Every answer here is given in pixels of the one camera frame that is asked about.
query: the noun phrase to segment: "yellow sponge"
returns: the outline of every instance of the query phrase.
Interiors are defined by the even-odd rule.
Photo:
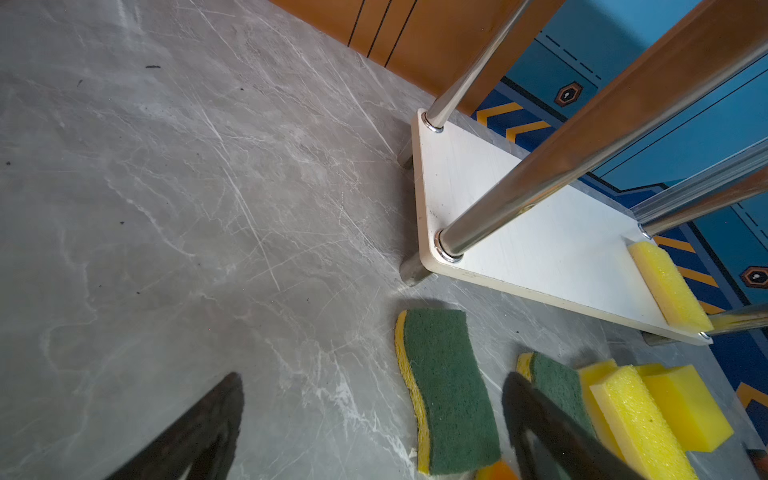
[[[627,464],[648,480],[698,478],[633,366],[591,387]]]
[[[641,377],[645,378],[648,375],[658,375],[659,373],[664,373],[667,371],[667,369],[664,368],[663,365],[660,363],[648,363],[647,365],[638,365],[635,366],[635,369],[637,369],[637,373],[640,374]]]
[[[628,248],[667,323],[690,333],[712,330],[712,322],[667,252],[649,242]]]
[[[606,362],[595,363],[594,365],[586,366],[578,371],[579,379],[581,380],[581,395],[584,397],[584,407],[587,410],[589,419],[592,421],[595,433],[598,434],[598,439],[605,445],[605,448],[610,450],[611,453],[618,458],[624,460],[624,456],[621,454],[619,445],[616,443],[616,437],[611,432],[611,427],[608,426],[608,422],[605,420],[605,415],[601,412],[598,406],[598,401],[594,399],[592,391],[589,389],[596,383],[600,383],[605,380],[611,373],[618,370],[616,366],[616,360],[608,360]]]
[[[643,378],[685,450],[713,452],[733,429],[693,365]]]
[[[519,480],[518,476],[509,468],[507,462],[499,460],[493,465],[480,468],[475,475],[475,480]]]
[[[524,376],[526,380],[533,383],[533,373],[531,373],[531,361],[533,360],[533,352],[521,353],[518,357],[518,365],[515,368],[517,373]]]

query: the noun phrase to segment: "black object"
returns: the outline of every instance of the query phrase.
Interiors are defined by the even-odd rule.
[[[760,480],[768,480],[768,453],[765,450],[747,450],[746,454],[752,460],[755,472]]]
[[[232,372],[107,480],[225,480],[243,416],[243,380]]]
[[[768,289],[768,266],[751,266],[743,271],[741,280],[752,288]]]
[[[510,87],[512,90],[518,92],[523,97],[527,98],[530,102],[536,104],[537,107],[541,108],[542,110],[546,111],[551,116],[557,118],[559,121],[565,123],[568,121],[568,117],[560,113],[559,111],[555,110],[554,108],[550,107],[548,104],[544,103],[543,101],[539,100],[538,97],[534,94],[532,94],[530,91],[525,90],[520,85],[514,83],[512,80],[509,79],[509,77],[502,77],[502,83],[506,86]]]
[[[554,98],[554,102],[555,104],[558,104],[561,107],[570,105],[576,100],[578,100],[579,95],[581,95],[581,91],[583,90],[584,90],[584,87],[579,85],[579,83],[575,81],[571,82],[570,84],[567,84],[560,89],[560,91],[558,92],[558,96]]]
[[[502,407],[523,480],[540,478],[531,432],[571,480],[643,480],[519,373],[507,376]]]

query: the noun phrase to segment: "metal ring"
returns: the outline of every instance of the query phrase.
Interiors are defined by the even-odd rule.
[[[440,256],[443,258],[443,260],[450,262],[450,263],[457,263],[459,260],[464,258],[464,255],[459,255],[458,257],[453,257],[448,252],[445,251],[445,249],[440,244],[440,232],[442,230],[438,230],[435,232],[435,250],[437,250],[437,253],[440,254]]]
[[[429,120],[427,120],[427,112],[422,112],[422,121],[424,122],[424,125],[426,125],[429,130],[435,132],[436,134],[439,134],[440,132],[442,132],[442,127],[437,128],[429,123]]]
[[[638,223],[637,224],[637,228],[640,229],[640,233],[643,234],[643,237],[646,237],[649,240],[653,240],[654,239],[651,235],[648,235],[648,232],[645,231],[645,229],[643,228],[643,224],[642,223]]]

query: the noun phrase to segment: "sponge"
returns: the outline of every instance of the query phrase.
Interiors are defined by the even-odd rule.
[[[646,365],[638,365],[635,366],[635,369],[637,370],[637,373],[645,378],[648,375],[658,375],[659,373],[664,373],[667,371],[667,369],[664,368],[663,365],[660,363],[648,363]]]
[[[648,480],[698,478],[633,366],[619,368],[590,389],[630,467]]]
[[[592,425],[594,426],[595,433],[598,434],[598,439],[605,445],[606,449],[610,450],[611,453],[618,458],[624,460],[619,445],[616,443],[616,437],[614,437],[611,427],[608,426],[608,422],[605,420],[605,415],[603,415],[603,412],[598,406],[598,401],[594,399],[594,395],[590,390],[591,386],[602,382],[606,377],[618,369],[619,367],[616,365],[616,360],[610,359],[605,362],[595,363],[594,365],[579,369],[578,375],[581,380],[581,395],[584,398],[584,407],[587,410],[589,418],[592,420]]]
[[[683,449],[713,452],[733,435],[733,428],[693,365],[643,380]]]
[[[475,480],[519,480],[518,476],[509,468],[504,460],[499,460],[495,464],[481,468],[475,475]]]
[[[419,471],[466,472],[502,454],[498,430],[460,310],[400,313],[397,363],[411,393],[419,426]]]
[[[539,352],[523,353],[518,357],[518,373],[571,417],[587,434],[597,438],[584,406],[581,381],[575,370]]]
[[[667,323],[689,333],[712,330],[712,322],[667,252],[649,242],[633,243],[628,249]]]

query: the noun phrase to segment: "yellow chevron pattern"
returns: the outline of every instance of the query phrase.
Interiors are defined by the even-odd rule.
[[[654,237],[654,241],[656,242],[656,245],[664,245],[666,247],[672,247],[677,248],[678,250],[685,250],[686,252],[696,253],[694,247],[688,242],[675,240],[674,238],[659,237],[658,235]]]
[[[744,382],[739,384],[739,388],[736,389],[736,396],[739,397],[741,406],[745,409],[749,406],[750,402],[755,401],[760,405],[768,407],[768,395],[762,393],[760,390],[749,386]]]
[[[512,143],[515,143],[515,139],[517,139],[517,136],[519,134],[524,134],[528,131],[534,131],[534,130],[541,130],[542,128],[549,127],[550,124],[548,124],[545,121],[535,121],[532,124],[525,124],[525,125],[518,125],[517,127],[512,127],[507,129],[507,140],[509,140]]]
[[[707,315],[717,315],[718,313],[722,313],[725,311],[718,306],[710,305],[709,303],[702,302],[701,300],[699,300],[699,304],[701,305],[701,308],[704,309],[704,312]]]
[[[476,112],[478,117],[478,123],[483,127],[488,126],[488,117],[494,117],[495,115],[508,114],[511,111],[522,110],[523,107],[512,102],[506,105],[499,105],[497,107],[486,108],[485,110],[478,110]]]
[[[699,273],[695,270],[685,268],[684,266],[679,266],[677,269],[680,271],[680,274],[686,278],[696,280],[697,282],[706,283],[707,285],[717,286],[717,282],[711,275]]]

